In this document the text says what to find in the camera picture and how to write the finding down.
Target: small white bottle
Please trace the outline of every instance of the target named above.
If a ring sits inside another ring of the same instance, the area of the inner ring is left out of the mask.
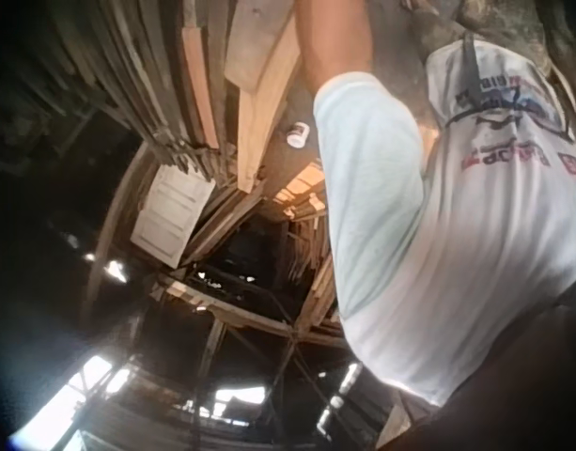
[[[288,132],[288,144],[293,148],[303,148],[310,134],[310,127],[304,122],[296,122]]]

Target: man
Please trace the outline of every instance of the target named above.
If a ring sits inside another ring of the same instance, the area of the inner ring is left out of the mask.
[[[441,136],[424,172],[413,116],[371,73],[365,0],[297,0],[296,17],[345,335],[381,381],[442,406],[576,282],[576,136],[536,53],[443,24],[425,39]]]

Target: white cabinet door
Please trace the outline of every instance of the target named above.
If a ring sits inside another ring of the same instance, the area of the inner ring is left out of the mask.
[[[214,180],[191,170],[161,166],[139,212],[131,241],[163,263],[177,268],[181,254],[209,200]]]

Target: white t-shirt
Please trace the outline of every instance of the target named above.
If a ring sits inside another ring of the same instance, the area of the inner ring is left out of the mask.
[[[553,89],[477,41],[477,111],[461,49],[428,59],[442,133],[425,174],[411,113],[371,74],[315,99],[346,337],[381,381],[437,405],[507,324],[576,280],[576,144]]]

